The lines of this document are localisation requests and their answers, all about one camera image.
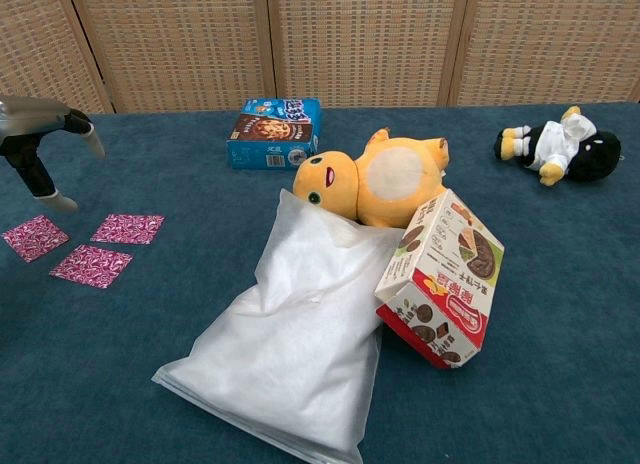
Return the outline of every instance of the blue table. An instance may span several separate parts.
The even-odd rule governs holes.
[[[329,110],[323,149],[356,157],[379,127],[446,136],[445,184],[506,247],[483,351],[431,367],[388,330],[367,463],[640,462],[640,106],[584,105],[625,159],[607,179],[560,182],[493,155],[503,127],[558,120],[566,106]],[[27,264],[0,245],[0,462],[293,463],[295,458],[150,381],[240,292],[275,217],[287,171],[232,171],[235,112],[96,116],[94,160],[56,133],[40,155],[78,213],[35,202],[0,164],[0,230],[38,214],[70,242]],[[109,213],[166,216],[106,290],[48,276]]]

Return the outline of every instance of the chocolate cookie box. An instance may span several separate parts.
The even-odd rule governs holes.
[[[482,347],[503,254],[447,190],[413,216],[376,288],[377,313],[436,367],[460,367]]]
[[[318,150],[317,99],[249,99],[227,139],[233,169],[297,169]]]

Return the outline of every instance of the blue box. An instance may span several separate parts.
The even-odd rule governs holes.
[[[249,99],[227,139],[233,169],[298,169],[318,152],[317,99]]]

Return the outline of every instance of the pink patterned card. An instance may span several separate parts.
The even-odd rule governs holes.
[[[69,236],[42,215],[5,232],[2,237],[27,262],[69,240]]]
[[[78,246],[49,274],[106,289],[133,259],[129,254],[93,246]]]
[[[164,221],[162,216],[109,214],[91,240],[121,244],[149,244],[160,229],[162,221]]]

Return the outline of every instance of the woven wall panel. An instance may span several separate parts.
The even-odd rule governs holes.
[[[0,93],[112,112],[70,0],[0,2]]]
[[[469,0],[462,34],[450,104],[620,101],[640,78],[640,0]]]
[[[118,112],[235,110],[273,93],[254,0],[74,2]]]
[[[436,104],[454,0],[269,6],[279,95],[317,96],[327,107]]]

